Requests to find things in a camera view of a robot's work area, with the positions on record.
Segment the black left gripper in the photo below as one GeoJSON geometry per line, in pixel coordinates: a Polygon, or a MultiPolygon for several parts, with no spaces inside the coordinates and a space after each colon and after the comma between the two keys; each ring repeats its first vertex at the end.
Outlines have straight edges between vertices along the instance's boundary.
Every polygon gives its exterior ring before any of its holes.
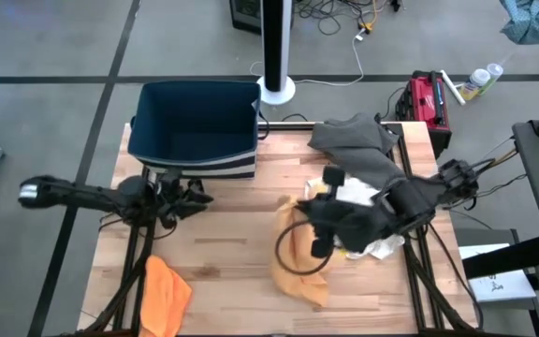
{"type": "Polygon", "coordinates": [[[182,172],[170,168],[164,172],[157,172],[153,180],[155,194],[154,215],[165,229],[175,229],[177,217],[185,219],[207,210],[208,203],[214,198],[204,192],[188,189],[185,191],[181,185],[182,172]],[[185,199],[189,202],[178,204],[185,199]]]}

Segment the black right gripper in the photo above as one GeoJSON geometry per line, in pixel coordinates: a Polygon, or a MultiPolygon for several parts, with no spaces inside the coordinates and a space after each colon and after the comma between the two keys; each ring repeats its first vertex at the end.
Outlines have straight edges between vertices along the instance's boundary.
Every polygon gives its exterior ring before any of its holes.
{"type": "Polygon", "coordinates": [[[338,187],[344,186],[345,176],[339,167],[324,166],[322,181],[331,186],[329,190],[296,205],[313,227],[315,258],[331,257],[335,237],[348,251],[364,251],[367,245],[394,232],[394,213],[384,204],[368,206],[338,199],[338,187]]]}

